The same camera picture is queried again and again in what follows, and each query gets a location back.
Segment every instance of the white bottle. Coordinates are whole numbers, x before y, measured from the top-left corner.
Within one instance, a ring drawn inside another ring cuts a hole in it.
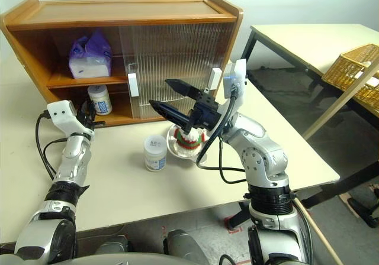
[[[97,115],[107,115],[112,111],[111,100],[107,87],[101,86],[89,86],[88,89],[89,98],[94,102]]]
[[[143,144],[144,163],[151,172],[158,172],[166,165],[167,145],[161,135],[152,135]]]

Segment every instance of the wooden cabinet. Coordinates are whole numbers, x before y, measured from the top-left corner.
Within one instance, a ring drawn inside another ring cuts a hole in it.
[[[212,68],[224,69],[242,14],[225,0],[25,0],[1,15],[1,30],[47,102],[78,106],[89,85],[106,85],[113,111],[99,119],[121,125],[161,119],[144,106],[173,96],[167,77],[205,87]],[[71,45],[97,28],[113,51],[111,76],[74,79]],[[140,98],[129,95],[131,72]]]

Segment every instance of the yellow basket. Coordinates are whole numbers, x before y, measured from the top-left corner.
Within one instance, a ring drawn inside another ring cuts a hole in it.
[[[359,72],[363,72],[366,66],[362,63],[373,62],[379,57],[379,46],[366,44],[342,53],[332,67],[323,75],[322,79],[333,86],[345,91],[354,81]],[[361,88],[355,97],[366,104],[379,109],[379,85],[372,86],[367,83]]]

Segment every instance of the gray floor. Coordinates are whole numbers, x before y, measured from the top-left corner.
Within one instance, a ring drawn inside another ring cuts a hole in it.
[[[253,71],[252,80],[299,133],[305,131],[335,100],[325,99],[320,105],[310,108],[309,103],[320,87],[312,93],[308,92],[310,79],[304,73],[291,69]],[[342,177],[377,160],[379,141],[377,130],[347,107],[344,110],[309,141]],[[368,206],[375,203],[375,196],[368,189],[370,183],[378,183],[378,179],[350,191],[352,196]],[[306,198],[318,190],[307,189],[299,195]],[[197,240],[211,264],[218,264],[219,257],[225,253],[230,254],[238,264],[249,264],[247,228],[250,222],[242,224],[238,232],[234,233],[228,232],[223,223],[225,217],[238,210],[238,204],[230,204],[134,222],[98,232],[82,232],[79,235],[79,252],[82,255],[91,254],[108,235],[126,233],[136,251],[162,253],[162,240],[166,234],[180,228]],[[379,264],[379,229],[366,226],[338,197],[313,207],[310,214],[344,264]],[[316,235],[313,235],[313,242],[315,264],[334,264]]]

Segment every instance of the ribbed plastic panel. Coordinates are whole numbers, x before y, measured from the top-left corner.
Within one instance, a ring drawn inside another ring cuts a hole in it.
[[[120,27],[126,73],[137,74],[139,88],[139,97],[130,98],[133,118],[158,117],[150,99],[187,113],[194,101],[175,93],[165,79],[204,89],[212,68],[221,67],[232,28],[233,23]]]

